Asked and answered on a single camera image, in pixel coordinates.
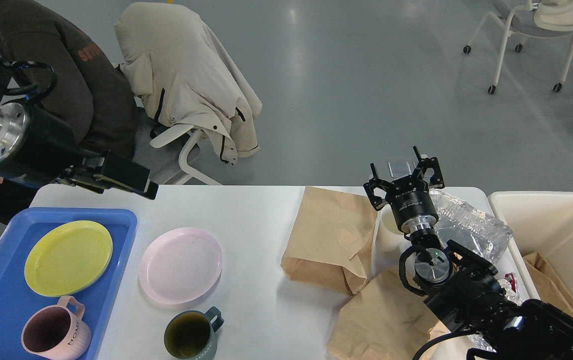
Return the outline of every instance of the blue tray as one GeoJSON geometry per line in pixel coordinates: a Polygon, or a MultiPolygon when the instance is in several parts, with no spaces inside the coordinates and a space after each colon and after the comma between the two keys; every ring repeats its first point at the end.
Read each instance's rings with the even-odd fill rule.
{"type": "Polygon", "coordinates": [[[91,331],[88,350],[79,358],[95,359],[124,273],[138,219],[125,209],[31,207],[8,223],[0,238],[0,359],[38,360],[22,347],[24,324],[38,310],[55,305],[56,297],[41,296],[24,280],[24,264],[33,246],[49,231],[71,221],[102,224],[113,239],[113,253],[106,271],[86,289],[73,296],[86,307],[82,320],[91,331]]]}

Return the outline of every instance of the black pants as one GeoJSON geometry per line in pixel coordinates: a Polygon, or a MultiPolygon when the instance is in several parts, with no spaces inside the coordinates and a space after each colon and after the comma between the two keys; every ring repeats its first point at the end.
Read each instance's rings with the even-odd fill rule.
{"type": "Polygon", "coordinates": [[[0,223],[7,225],[19,212],[27,209],[39,189],[5,180],[0,184],[0,223]]]}

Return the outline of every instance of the plastic bin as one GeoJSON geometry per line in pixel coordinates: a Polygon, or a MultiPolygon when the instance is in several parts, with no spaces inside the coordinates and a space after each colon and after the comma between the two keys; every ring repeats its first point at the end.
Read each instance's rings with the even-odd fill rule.
{"type": "Polygon", "coordinates": [[[573,295],[573,193],[501,191],[492,193],[488,202],[513,230],[508,249],[529,297],[540,298],[522,256],[535,251],[549,260],[573,295]]]}

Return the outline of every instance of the white table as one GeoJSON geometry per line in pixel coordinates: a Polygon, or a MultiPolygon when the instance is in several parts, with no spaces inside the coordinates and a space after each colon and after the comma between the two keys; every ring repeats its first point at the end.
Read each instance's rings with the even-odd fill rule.
{"type": "MultiPolygon", "coordinates": [[[[217,333],[216,359],[332,359],[326,344],[339,310],[350,297],[290,281],[280,267],[304,189],[166,185],[160,187],[155,200],[148,200],[115,189],[95,194],[53,184],[37,192],[31,207],[124,208],[138,218],[131,255],[97,358],[172,359],[163,343],[168,321],[184,310],[206,312],[216,306],[224,319],[217,333]],[[219,241],[224,254],[222,275],[200,298],[164,308],[145,296],[138,283],[138,268],[154,239],[181,227],[203,228],[219,241]]],[[[359,186],[328,189],[364,194],[359,186]]],[[[480,189],[447,187],[446,191],[492,214],[480,189]]],[[[504,257],[508,257],[506,266],[498,268],[517,273],[511,257],[504,257]]],[[[383,264],[383,259],[375,262],[383,264]]],[[[433,359],[464,360],[469,347],[467,339],[447,341],[440,344],[433,359]]]]}

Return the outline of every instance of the yellow plate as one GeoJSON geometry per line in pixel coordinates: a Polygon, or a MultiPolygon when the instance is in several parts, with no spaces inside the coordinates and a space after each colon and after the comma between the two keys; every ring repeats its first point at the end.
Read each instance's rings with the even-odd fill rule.
{"type": "Polygon", "coordinates": [[[40,239],[26,258],[24,279],[41,296],[71,295],[93,284],[106,270],[113,240],[94,221],[60,225],[40,239]]]}

